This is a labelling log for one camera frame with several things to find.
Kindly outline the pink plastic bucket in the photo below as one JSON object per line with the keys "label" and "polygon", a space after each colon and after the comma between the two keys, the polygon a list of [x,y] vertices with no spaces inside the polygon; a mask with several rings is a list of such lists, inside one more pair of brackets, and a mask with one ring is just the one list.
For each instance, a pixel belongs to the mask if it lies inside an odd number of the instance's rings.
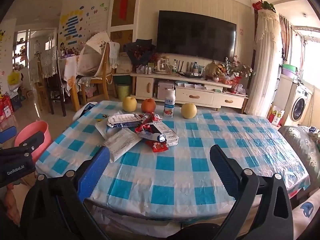
{"label": "pink plastic bucket", "polygon": [[18,133],[14,146],[27,145],[30,147],[33,162],[39,159],[47,147],[52,143],[48,124],[45,121],[36,121]]}

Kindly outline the pink storage box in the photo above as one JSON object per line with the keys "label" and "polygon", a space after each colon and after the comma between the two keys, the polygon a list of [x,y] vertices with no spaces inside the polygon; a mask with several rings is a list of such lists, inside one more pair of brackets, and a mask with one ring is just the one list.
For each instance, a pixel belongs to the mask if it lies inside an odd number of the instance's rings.
{"label": "pink storage box", "polygon": [[159,81],[157,85],[157,99],[164,100],[167,90],[174,89],[174,82],[172,81]]}

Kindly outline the white grey nutrition label bag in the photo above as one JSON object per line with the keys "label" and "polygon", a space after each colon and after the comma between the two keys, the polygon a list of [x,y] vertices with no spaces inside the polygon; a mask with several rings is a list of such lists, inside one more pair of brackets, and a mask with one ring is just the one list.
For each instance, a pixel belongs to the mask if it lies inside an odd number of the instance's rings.
{"label": "white grey nutrition label bag", "polygon": [[111,128],[130,128],[139,126],[142,121],[137,114],[117,114],[108,118],[107,125]]}

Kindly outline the black flat television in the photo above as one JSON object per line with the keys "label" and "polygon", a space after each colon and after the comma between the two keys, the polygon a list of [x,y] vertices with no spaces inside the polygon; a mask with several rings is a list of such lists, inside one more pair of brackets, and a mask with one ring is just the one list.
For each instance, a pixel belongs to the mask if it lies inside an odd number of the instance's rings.
{"label": "black flat television", "polygon": [[159,53],[223,62],[234,56],[235,43],[234,23],[188,12],[159,11],[156,44]]}

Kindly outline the red candy wrapper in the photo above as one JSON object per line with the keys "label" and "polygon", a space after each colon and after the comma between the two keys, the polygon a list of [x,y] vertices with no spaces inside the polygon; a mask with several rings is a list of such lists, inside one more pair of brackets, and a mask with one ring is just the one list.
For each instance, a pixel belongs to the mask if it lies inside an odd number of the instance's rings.
{"label": "red candy wrapper", "polygon": [[169,149],[165,142],[146,140],[145,143],[151,147],[154,153],[165,152]]}

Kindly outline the blue checkered tablecloth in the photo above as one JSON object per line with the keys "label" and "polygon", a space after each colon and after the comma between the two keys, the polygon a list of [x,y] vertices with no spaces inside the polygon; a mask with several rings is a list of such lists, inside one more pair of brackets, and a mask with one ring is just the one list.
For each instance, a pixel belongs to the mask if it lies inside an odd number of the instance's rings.
{"label": "blue checkered tablecloth", "polygon": [[291,196],[310,185],[298,155],[263,117],[206,109],[187,120],[176,107],[174,116],[163,121],[178,135],[178,144],[155,153],[139,142],[108,164],[89,198],[93,204],[126,215],[179,222],[228,213],[234,199],[210,162],[213,145],[257,175],[281,174]]}

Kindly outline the dark flower bouquet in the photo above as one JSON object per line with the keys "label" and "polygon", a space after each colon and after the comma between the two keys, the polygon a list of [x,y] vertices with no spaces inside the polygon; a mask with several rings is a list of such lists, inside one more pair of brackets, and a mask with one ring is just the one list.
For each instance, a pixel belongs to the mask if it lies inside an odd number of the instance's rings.
{"label": "dark flower bouquet", "polygon": [[135,42],[125,44],[124,51],[133,66],[146,65],[155,53],[156,46],[152,44],[152,39],[136,39]]}

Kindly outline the dark wooden chair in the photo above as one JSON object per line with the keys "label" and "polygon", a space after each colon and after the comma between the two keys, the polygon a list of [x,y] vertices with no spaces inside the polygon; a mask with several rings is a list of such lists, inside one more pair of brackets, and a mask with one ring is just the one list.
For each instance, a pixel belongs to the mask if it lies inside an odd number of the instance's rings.
{"label": "dark wooden chair", "polygon": [[59,68],[57,46],[45,50],[38,55],[39,79],[43,82],[48,96],[50,112],[54,114],[53,102],[61,105],[62,114],[66,116],[64,86]]}

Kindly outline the white yogurt bottle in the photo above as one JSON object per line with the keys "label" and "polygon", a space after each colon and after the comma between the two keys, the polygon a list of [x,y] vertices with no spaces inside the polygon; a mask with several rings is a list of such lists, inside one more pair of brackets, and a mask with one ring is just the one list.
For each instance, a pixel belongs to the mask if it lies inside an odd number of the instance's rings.
{"label": "white yogurt bottle", "polygon": [[173,117],[175,100],[176,100],[175,90],[168,89],[164,99],[164,110],[163,110],[164,116]]}

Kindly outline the yellow pear right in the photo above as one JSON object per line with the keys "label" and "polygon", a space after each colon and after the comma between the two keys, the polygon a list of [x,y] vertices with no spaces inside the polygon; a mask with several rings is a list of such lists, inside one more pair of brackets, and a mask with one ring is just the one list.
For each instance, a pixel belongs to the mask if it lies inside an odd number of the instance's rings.
{"label": "yellow pear right", "polygon": [[197,115],[197,107],[193,103],[185,103],[181,107],[181,115],[185,119],[192,119]]}

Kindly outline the green waste bin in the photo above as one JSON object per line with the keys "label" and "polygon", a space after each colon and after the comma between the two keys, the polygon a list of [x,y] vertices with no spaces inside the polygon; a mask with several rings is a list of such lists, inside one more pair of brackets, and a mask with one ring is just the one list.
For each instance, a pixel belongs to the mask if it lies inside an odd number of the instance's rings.
{"label": "green waste bin", "polygon": [[131,94],[130,85],[116,85],[118,99],[123,101],[127,96]]}

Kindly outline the washing machine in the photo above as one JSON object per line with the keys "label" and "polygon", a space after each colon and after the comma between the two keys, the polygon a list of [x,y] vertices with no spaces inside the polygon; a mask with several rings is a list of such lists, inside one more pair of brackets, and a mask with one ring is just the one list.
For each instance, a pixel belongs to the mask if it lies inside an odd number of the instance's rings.
{"label": "washing machine", "polygon": [[312,91],[301,83],[293,83],[291,87],[292,100],[290,100],[289,117],[297,125],[306,115],[312,98]]}

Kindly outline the red gift boxes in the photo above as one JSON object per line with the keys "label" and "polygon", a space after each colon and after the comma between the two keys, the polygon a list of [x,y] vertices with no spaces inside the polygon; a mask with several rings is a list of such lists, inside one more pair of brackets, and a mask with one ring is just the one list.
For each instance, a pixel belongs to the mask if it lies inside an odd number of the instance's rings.
{"label": "red gift boxes", "polygon": [[10,96],[5,93],[0,99],[0,123],[9,118],[13,111]]}

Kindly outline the white tv cabinet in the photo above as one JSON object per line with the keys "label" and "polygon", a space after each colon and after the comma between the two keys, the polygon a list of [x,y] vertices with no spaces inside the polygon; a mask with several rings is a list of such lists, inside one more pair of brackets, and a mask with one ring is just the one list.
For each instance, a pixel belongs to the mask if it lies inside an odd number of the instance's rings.
{"label": "white tv cabinet", "polygon": [[228,91],[231,85],[208,81],[205,79],[187,78],[177,74],[137,74],[131,73],[132,95],[139,100],[157,99],[157,85],[159,81],[174,82],[176,103],[193,103],[196,106],[213,108],[216,111],[223,107],[239,109],[244,113],[248,96]]}

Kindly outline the dark blue milk carton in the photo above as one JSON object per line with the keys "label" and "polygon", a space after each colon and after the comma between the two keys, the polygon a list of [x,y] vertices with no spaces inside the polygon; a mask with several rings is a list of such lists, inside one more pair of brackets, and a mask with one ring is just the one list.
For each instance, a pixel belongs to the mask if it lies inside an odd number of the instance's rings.
{"label": "dark blue milk carton", "polygon": [[139,129],[136,133],[143,139],[166,143],[168,147],[178,144],[178,135],[161,121],[143,125]]}

